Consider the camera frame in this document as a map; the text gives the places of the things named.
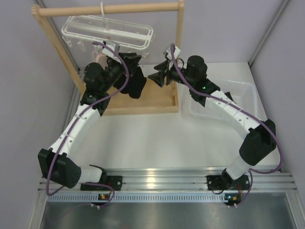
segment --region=gray wall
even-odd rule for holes
[[[60,134],[72,89],[31,15],[31,0],[0,2],[0,228],[26,228],[41,172],[37,154]]]
[[[43,0],[47,7],[99,5],[100,0]],[[104,0],[104,5],[177,0]],[[185,0],[181,57],[201,55],[207,62],[247,62],[264,35],[282,0]],[[176,12],[106,15],[107,18],[148,24],[155,38],[142,63],[162,60],[167,45],[175,41]],[[54,18],[62,28],[68,17]],[[83,53],[75,41],[71,52],[80,67],[91,61],[88,43]]]
[[[305,203],[305,1],[293,0],[251,68]]]

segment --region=wooden rack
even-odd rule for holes
[[[181,45],[184,0],[163,3],[106,5],[103,7],[103,10],[105,14],[177,11],[178,16],[175,44],[178,47]],[[79,77],[78,72],[74,68],[68,54],[62,46],[61,41],[49,23],[48,17],[101,14],[101,7],[41,8],[39,5],[33,5],[31,12],[53,44],[72,80],[83,95],[86,90],[86,85]],[[153,81],[147,80],[140,99],[131,99],[127,94],[117,94],[111,98],[105,115],[156,114],[173,113],[178,111],[179,104],[176,83],[172,82],[170,87],[165,86],[160,88]]]

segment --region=clear plastic container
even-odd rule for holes
[[[230,92],[231,96],[237,105],[245,111],[257,116],[257,92],[256,88],[251,83],[230,81],[217,78],[209,78],[214,84],[226,93]],[[190,97],[190,112],[198,117],[210,117],[221,119],[219,115],[213,111],[201,106]]]

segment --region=purple cable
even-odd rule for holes
[[[176,61],[176,59],[175,59],[174,52],[175,52],[175,44],[172,43],[172,44],[171,44],[171,55],[172,55],[172,60],[173,60],[173,64],[174,64],[174,66],[175,66],[175,69],[176,69],[176,71],[178,72],[178,74],[179,74],[180,78],[182,79],[182,81],[185,83],[186,86],[188,86],[188,88],[189,88],[192,92],[194,92],[194,93],[196,93],[196,94],[198,94],[198,95],[201,95],[201,96],[205,96],[205,97],[207,97],[207,98],[212,98],[212,99],[218,100],[218,101],[220,101],[220,102],[222,102],[222,103],[228,104],[229,106],[233,107],[234,109],[236,109],[236,110],[238,110],[238,111],[240,110],[240,107],[237,107],[237,106],[235,106],[235,105],[232,104],[232,103],[228,103],[227,101],[225,101],[225,100],[223,100],[223,99],[221,99],[221,98],[215,97],[215,96],[210,95],[210,94],[201,93],[201,92],[195,90],[195,89],[187,82],[187,80],[185,79],[185,77],[182,75],[182,73],[181,73],[181,71],[180,71],[180,69],[179,69],[179,67],[178,67],[177,61]],[[279,151],[279,154],[280,154],[280,163],[279,163],[279,165],[278,165],[274,170],[271,170],[271,171],[268,171],[268,172],[257,171],[257,170],[255,170],[255,169],[250,169],[250,170],[252,170],[253,172],[259,173],[259,174],[271,174],[271,173],[274,173],[274,172],[278,171],[278,170],[283,166],[283,148],[282,148],[282,146],[281,146],[279,140],[277,139],[277,137],[275,136],[275,134],[274,134],[274,133],[265,125],[265,123],[263,123],[261,120],[259,120],[258,118],[256,118],[255,116],[253,116],[252,114],[250,114],[250,113],[248,113],[248,112],[246,112],[246,111],[244,111],[244,110],[240,110],[240,112],[243,113],[243,114],[245,114],[246,116],[252,118],[253,120],[257,121],[260,125],[262,125],[262,126],[268,131],[268,133],[272,136],[272,138],[273,138],[274,141],[276,142],[276,145],[277,145],[277,147],[278,147],[278,151]]]
[[[109,98],[111,98],[112,96],[116,95],[117,93],[119,93],[121,90],[124,89],[124,87],[127,85],[128,83],[128,80],[129,80],[129,71],[128,71],[128,67],[126,65],[126,63],[124,62],[124,60],[119,56],[119,54],[117,54],[115,51],[113,51],[112,49],[108,48],[106,45],[104,45],[103,43],[100,43],[100,42],[93,42],[93,45],[101,45],[102,47],[104,47],[105,49],[107,49],[108,51],[112,52],[121,62],[121,64],[123,65],[124,69],[125,69],[125,72],[126,72],[126,80],[125,80],[125,83],[123,84],[123,86],[117,90],[116,92],[110,94],[109,96],[106,96],[94,103],[92,103],[91,105],[89,105],[87,108],[85,108],[79,115],[79,117],[81,117],[86,111],[88,111],[91,107],[95,106],[96,104],[104,101],[104,100],[107,100]],[[46,193],[47,193],[47,196],[52,196],[54,194],[56,194],[57,192],[59,192],[64,186],[60,187],[59,189],[55,190],[54,192],[50,193],[49,192],[49,187],[50,187],[50,180],[51,180],[51,174],[52,174],[52,170],[53,170],[53,167],[54,167],[54,164],[55,164],[55,161],[56,161],[56,158],[61,150],[61,148],[63,147],[63,144],[66,142],[67,138],[68,138],[68,135],[71,133],[72,129],[74,128],[74,126],[76,125],[76,123],[78,122],[79,120],[79,117],[77,117],[74,122],[72,123],[71,127],[69,128],[68,132],[67,132],[67,135],[63,138],[60,146],[58,147],[58,150],[56,151],[55,155],[54,155],[54,158],[51,162],[51,165],[50,165],[50,168],[49,168],[49,172],[48,172],[48,176],[47,176],[47,185],[46,185]]]
[[[109,185],[103,185],[103,184],[97,184],[97,183],[90,183],[90,182],[85,183],[85,184],[86,184],[86,185],[93,185],[93,186],[106,187],[106,188],[110,189],[110,191],[112,192],[111,198],[110,198],[104,205],[101,205],[100,208],[104,208],[104,207],[106,207],[107,205],[109,205],[110,202],[112,201],[112,199],[114,198],[114,194],[115,194],[114,189],[113,189],[111,186],[109,186]],[[67,210],[65,213],[63,213],[63,215],[62,215],[59,219],[57,219],[55,222],[52,222],[52,221],[50,220],[49,215],[47,215],[46,218],[47,218],[48,222],[49,222],[51,225],[55,225],[55,224],[57,224],[59,221],[61,221],[62,218],[64,218],[66,215],[68,215],[70,212],[74,211],[75,209],[77,209],[77,208],[79,208],[79,207],[82,207],[82,206],[89,206],[89,205],[91,205],[91,204],[90,204],[90,203],[85,203],[85,204],[76,205],[76,206],[72,207],[71,209]]]

